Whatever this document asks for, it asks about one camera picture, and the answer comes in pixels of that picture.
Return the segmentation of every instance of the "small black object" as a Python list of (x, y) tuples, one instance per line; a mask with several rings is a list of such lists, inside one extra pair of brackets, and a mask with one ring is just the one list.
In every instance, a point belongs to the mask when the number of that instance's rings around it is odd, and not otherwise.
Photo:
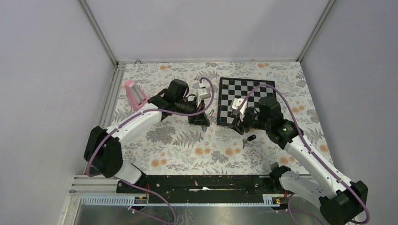
[(250, 137), (247, 138), (247, 140), (250, 141), (250, 142), (251, 142), (252, 140), (254, 140), (254, 139), (256, 139), (256, 135), (252, 135), (252, 136), (250, 136)]

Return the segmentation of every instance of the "orange flower print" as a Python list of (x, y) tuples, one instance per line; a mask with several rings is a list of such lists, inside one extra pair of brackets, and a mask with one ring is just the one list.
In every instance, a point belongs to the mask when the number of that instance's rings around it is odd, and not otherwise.
[(285, 156), (282, 156), (282, 157), (279, 159), (279, 162), (281, 162), (281, 163), (284, 164), (284, 165), (287, 165), (287, 164), (289, 163), (288, 159), (287, 159)]
[(198, 156), (202, 155), (203, 154), (203, 148), (196, 148), (195, 149), (195, 154), (198, 155)]
[(299, 110), (297, 107), (293, 107), (291, 110), (292, 110), (294, 113), (300, 112), (300, 110)]
[(227, 156), (233, 156), (233, 155), (234, 155), (234, 150), (232, 150), (232, 148), (227, 148), (227, 149), (225, 150), (225, 154), (226, 154)]
[(326, 152), (329, 151), (329, 148), (328, 148), (327, 145), (323, 144), (323, 145), (319, 146), (319, 150), (320, 150), (321, 152), (323, 152), (323, 153), (326, 153)]
[(151, 166), (153, 166), (153, 167), (158, 167), (159, 166), (159, 160), (158, 159), (154, 159), (154, 160), (152, 160), (152, 162), (151, 162)]

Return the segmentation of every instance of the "table surface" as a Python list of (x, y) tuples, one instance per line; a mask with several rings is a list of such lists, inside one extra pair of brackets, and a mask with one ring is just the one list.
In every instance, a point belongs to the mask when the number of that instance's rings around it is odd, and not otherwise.
[[(151, 175), (203, 174), (268, 174), (270, 165), (278, 162), (299, 174), (308, 174), (301, 164), (272, 143), (265, 131), (251, 130), (239, 135), (230, 128), (217, 126), (218, 86), (220, 77), (275, 81), (276, 88), (287, 98), (298, 124), (313, 146), (332, 163), (329, 149), (298, 62), (239, 63), (160, 63), (128, 64), (112, 118), (116, 124), (133, 114), (126, 97), (125, 82), (136, 81), (150, 98), (177, 78), (186, 81), (190, 94), (199, 87), (200, 77), (209, 78), (215, 87), (214, 101), (208, 112), (211, 126), (188, 124), (188, 118), (172, 115), (134, 137), (123, 147), (123, 159)], [(291, 120), (283, 101), (282, 112)], [(242, 139), (256, 134), (257, 138), (242, 148)]]

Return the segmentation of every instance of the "wire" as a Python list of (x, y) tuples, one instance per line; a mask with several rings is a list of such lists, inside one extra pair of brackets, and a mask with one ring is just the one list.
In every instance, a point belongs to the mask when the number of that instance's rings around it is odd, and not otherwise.
[(314, 214), (312, 214), (312, 213), (310, 213), (310, 212), (307, 212), (307, 211), (304, 211), (304, 210), (292, 210), (291, 207), (290, 207), (290, 203), (291, 203), (291, 200), (292, 200), (293, 195), (294, 195), (294, 193), (290, 195), (289, 200), (287, 201), (287, 210), (288, 210), (288, 212), (289, 212), (291, 218), (294, 220), (294, 222), (295, 222), (297, 225), (300, 225), (299, 222), (296, 220), (296, 218), (293, 216), (293, 212), (301, 212), (301, 213), (306, 213), (307, 215), (311, 215), (311, 216), (314, 217), (316, 220), (318, 220), (319, 223), (321, 223), (321, 224), (323, 225), (322, 221), (321, 221), (316, 215), (314, 215)]
[(156, 220), (159, 221), (159, 222), (162, 222), (162, 223), (165, 223), (165, 224), (169, 224), (169, 225), (173, 225), (173, 224), (175, 224), (175, 223), (177, 222), (177, 215), (176, 215), (176, 212), (174, 211), (174, 209), (173, 209), (173, 207), (170, 205), (170, 203), (169, 203), (163, 196), (161, 196), (160, 194), (158, 194), (158, 193), (156, 193), (156, 192), (154, 192), (154, 191), (151, 191), (151, 190), (149, 190), (149, 189), (145, 189), (145, 188), (139, 187), (139, 186), (137, 186), (137, 185), (131, 184), (131, 183), (129, 183), (128, 181), (125, 181), (125, 180), (122, 180), (122, 179), (120, 179), (120, 181), (122, 181), (122, 182), (124, 182), (125, 184), (127, 184), (127, 185), (129, 185), (129, 186), (131, 186), (131, 187), (133, 187), (133, 188), (136, 188), (136, 189), (138, 189), (138, 190), (146, 191), (146, 192), (149, 192), (149, 193), (152, 193), (152, 194), (158, 196), (158, 197), (159, 197), (160, 199), (162, 199), (162, 200), (167, 204), (167, 206), (171, 209), (171, 212), (173, 213), (174, 221), (173, 221), (173, 222), (167, 222), (167, 221), (164, 221), (164, 220), (162, 220), (162, 219), (159, 219), (159, 218), (157, 218), (157, 217), (155, 217), (155, 216), (152, 216), (151, 214), (148, 214), (148, 213), (146, 213), (146, 212), (141, 212), (141, 211), (139, 211), (139, 210), (134, 210), (133, 212), (137, 212), (137, 213), (139, 213), (139, 214), (142, 214), (142, 215), (144, 215), (144, 216), (150, 217), (150, 218), (152, 218), (152, 219), (156, 219)]
[(366, 207), (366, 205), (364, 204), (364, 202), (361, 200), (361, 198), (357, 195), (357, 193), (354, 192), (354, 190), (348, 186), (336, 173), (334, 173), (334, 171), (332, 169), (330, 169), (328, 167), (328, 165), (326, 165), (326, 163), (314, 152), (312, 151), (311, 147), (309, 146), (309, 144), (307, 143), (307, 141), (304, 139), (303, 133), (300, 130), (300, 127), (297, 123), (296, 118), (294, 117), (293, 111), (291, 110), (289, 103), (287, 102), (287, 100), (285, 99), (285, 97), (282, 95), (282, 93), (280, 91), (278, 91), (274, 86), (271, 86), (269, 84), (266, 83), (261, 83), (259, 86), (253, 88), (253, 90), (251, 90), (247, 96), (244, 98), (242, 104), (239, 106), (239, 108), (237, 109), (238, 111), (240, 111), (240, 109), (243, 107), (244, 103), (248, 100), (248, 98), (254, 93), (254, 91), (256, 91), (258, 88), (260, 87), (268, 87), (273, 89), (276, 93), (278, 93), (278, 95), (282, 98), (282, 100), (285, 102), (287, 109), (289, 110), (290, 116), (293, 119), (294, 125), (296, 126), (296, 129), (298, 131), (298, 135), (300, 136), (301, 141), (303, 142), (303, 144), (305, 145), (305, 147), (308, 149), (308, 151), (314, 156), (315, 159), (318, 160), (318, 162), (330, 173), (332, 174), (332, 176), (339, 181), (346, 189), (348, 189), (349, 192), (351, 192), (351, 194), (355, 197), (355, 199), (357, 199), (357, 201), (360, 203), (361, 207), (364, 209), (365, 214), (366, 214), (366, 219), (364, 221), (361, 222), (356, 222), (354, 220), (350, 220), (351, 223), (354, 224), (367, 224), (370, 221), (370, 212), (369, 209)]
[[(104, 139), (102, 139), (102, 141), (98, 144), (97, 148), (94, 150), (94, 152), (93, 152), (93, 154), (92, 154), (90, 160), (89, 160), (88, 163), (87, 163), (87, 167), (86, 167), (86, 174), (87, 174), (87, 176), (89, 176), (89, 177), (95, 177), (95, 176), (97, 176), (97, 175), (101, 175), (100, 172), (99, 172), (99, 173), (94, 173), (94, 174), (91, 174), (91, 173), (90, 173), (90, 167), (91, 167), (92, 162), (93, 162), (95, 156), (97, 155), (98, 151), (101, 149), (101, 147), (104, 145), (104, 143), (110, 138), (110, 136), (112, 136), (115, 132), (118, 131), (118, 129), (121, 129), (124, 125), (126, 125), (127, 123), (129, 123), (129, 122), (132, 121), (133, 119), (137, 118), (138, 116), (141, 116), (141, 115), (143, 115), (143, 114), (145, 114), (145, 113), (149, 113), (149, 112), (164, 112), (164, 113), (169, 113), (169, 114), (174, 114), (174, 115), (179, 115), (179, 116), (196, 116), (196, 115), (199, 115), (199, 114), (204, 113), (204, 112), (211, 106), (211, 104), (213, 103), (213, 100), (214, 100), (214, 85), (213, 85), (213, 84), (211, 83), (211, 81), (210, 81), (208, 78), (206, 78), (206, 77), (201, 77), (201, 78), (199, 79), (199, 82), (202, 83), (202, 80), (206, 80), (207, 82), (209, 82), (210, 87), (211, 87), (211, 90), (212, 90), (212, 95), (211, 95), (210, 102), (209, 102), (209, 104), (208, 104), (203, 110), (201, 110), (201, 111), (199, 111), (199, 112), (195, 112), (195, 113), (187, 113), (187, 114), (185, 114), (185, 113), (173, 112), (173, 111), (164, 110), (164, 109), (147, 109), (147, 110), (143, 110), (142, 112), (133, 115), (132, 117), (128, 118), (125, 122), (121, 123), (121, 124), (118, 126), (118, 128), (113, 129), (113, 130), (112, 130), (108, 135), (106, 135), (106, 136), (104, 137)], [(161, 220), (161, 219), (159, 219), (159, 218), (157, 218), (157, 217), (155, 217), (155, 216), (149, 215), (149, 214), (144, 213), (144, 212), (141, 212), (141, 211), (137, 211), (138, 213), (143, 214), (143, 215), (146, 215), (146, 216), (151, 217), (151, 218), (153, 218), (153, 219), (156, 219), (156, 220), (158, 220), (158, 221), (160, 221), (160, 222), (162, 222), (162, 223), (171, 224), (171, 225), (176, 223), (176, 212), (174, 212), (174, 209), (171, 207), (170, 203), (168, 203), (167, 200), (166, 200), (165, 198), (163, 198), (160, 194), (158, 194), (158, 193), (156, 193), (156, 192), (154, 192), (154, 191), (151, 191), (151, 190), (148, 190), (148, 189), (145, 189), (145, 188), (136, 186), (136, 185), (131, 184), (131, 183), (125, 181), (125, 180), (121, 180), (121, 181), (123, 181), (123, 182), (126, 183), (127, 185), (130, 185), (130, 186), (133, 187), (133, 188), (136, 188), (136, 189), (139, 189), (139, 190), (143, 190), (143, 191), (145, 191), (145, 192), (152, 193), (152, 194), (158, 196), (160, 199), (162, 199), (162, 200), (170, 207), (171, 212), (173, 213), (173, 216), (174, 216), (174, 222), (173, 222), (173, 223), (166, 222), (166, 221), (163, 221), (163, 220)]]

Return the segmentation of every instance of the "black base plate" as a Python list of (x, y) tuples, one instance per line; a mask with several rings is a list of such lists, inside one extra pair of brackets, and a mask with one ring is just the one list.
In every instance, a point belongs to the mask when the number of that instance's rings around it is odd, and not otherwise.
[[(259, 175), (148, 175), (136, 185), (150, 189), (165, 197), (169, 203), (263, 203), (263, 194), (282, 194), (275, 190), (268, 176)], [(207, 187), (210, 191), (190, 191)], [(117, 193), (142, 193), (119, 182)], [(149, 198), (148, 203), (164, 203), (160, 198)]]

